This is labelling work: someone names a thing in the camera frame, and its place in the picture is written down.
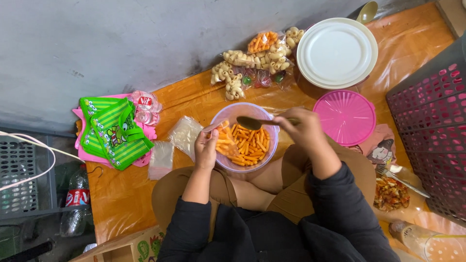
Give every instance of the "brown pants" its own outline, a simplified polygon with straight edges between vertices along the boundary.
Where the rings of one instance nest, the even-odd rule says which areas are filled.
[[[372,205],[375,196],[375,171],[371,162],[362,154],[342,147],[329,139],[333,150],[341,161],[346,162],[355,176],[356,185],[361,189],[367,202]],[[301,218],[314,213],[312,202],[306,193],[306,173],[312,168],[304,151],[297,145],[291,145],[283,156],[281,175],[283,190],[279,192],[268,206],[268,211],[276,211],[298,223]],[[160,228],[166,232],[171,216],[175,212],[178,197],[183,194],[194,167],[173,170],[160,179],[152,191],[152,208]],[[215,218],[219,204],[237,206],[233,185],[227,174],[219,169],[212,170],[210,180],[211,230],[213,236]]]

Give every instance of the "plastic bottle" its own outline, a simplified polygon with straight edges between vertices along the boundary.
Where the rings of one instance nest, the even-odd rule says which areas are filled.
[[[134,91],[131,94],[133,103],[137,105],[140,110],[152,113],[159,113],[162,111],[162,104],[157,101],[157,96],[152,93],[144,91]]]
[[[160,114],[140,110],[139,112],[136,113],[136,120],[143,124],[155,126],[160,122]]]
[[[86,165],[80,166],[69,182],[69,191],[66,197],[65,207],[89,204],[89,181]],[[75,209],[64,212],[60,223],[60,236],[70,237],[82,235],[86,228],[86,219],[92,214],[90,208]]]

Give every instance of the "gray wall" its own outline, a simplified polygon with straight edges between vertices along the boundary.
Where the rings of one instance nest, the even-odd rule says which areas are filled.
[[[80,97],[157,90],[258,31],[306,28],[364,2],[2,0],[0,122],[71,131]]]

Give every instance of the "striped bag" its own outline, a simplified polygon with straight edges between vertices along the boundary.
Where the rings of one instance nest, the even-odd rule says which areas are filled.
[[[118,170],[124,170],[154,146],[134,122],[134,110],[133,102],[124,98],[91,117],[105,158]]]
[[[106,158],[97,137],[97,133],[90,123],[90,119],[94,114],[118,103],[120,100],[121,98],[110,97],[82,97],[79,100],[79,105],[81,106],[82,113],[86,119],[86,128],[82,133],[80,143],[86,153]]]

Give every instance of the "white plate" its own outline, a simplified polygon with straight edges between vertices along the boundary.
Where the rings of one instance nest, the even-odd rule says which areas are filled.
[[[301,38],[297,63],[303,76],[326,89],[343,89],[364,80],[375,66],[378,48],[363,24],[347,18],[330,18]]]

